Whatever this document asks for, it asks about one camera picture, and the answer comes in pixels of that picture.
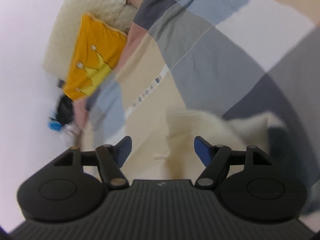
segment white wall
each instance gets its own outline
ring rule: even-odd
[[[47,128],[61,91],[41,61],[63,0],[0,0],[0,225],[23,216],[19,185],[65,150]]]

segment screw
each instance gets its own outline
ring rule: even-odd
[[[127,183],[126,179],[123,178],[114,178],[110,181],[110,184],[114,187],[121,187]]]
[[[197,183],[201,187],[208,187],[213,184],[213,180],[209,178],[201,178],[201,179],[198,179]]]

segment black object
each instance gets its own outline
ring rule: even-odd
[[[307,240],[314,235],[297,220],[304,186],[281,174],[259,148],[232,151],[196,137],[195,151],[206,169],[194,186],[190,180],[135,180],[129,187],[119,167],[131,143],[126,137],[95,152],[71,148],[29,178],[18,191],[27,221],[11,237]],[[226,178],[230,165],[238,164],[244,170]],[[97,165],[102,182],[89,179],[82,165]]]
[[[58,107],[55,120],[62,126],[73,121],[73,104],[72,100],[66,95],[62,96]]]

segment checkered blanket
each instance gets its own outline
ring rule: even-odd
[[[269,129],[270,153],[310,190],[319,48],[314,20],[276,0],[144,0],[115,74],[87,102],[94,143],[130,135],[136,150],[171,106],[226,120],[269,111],[287,127]]]

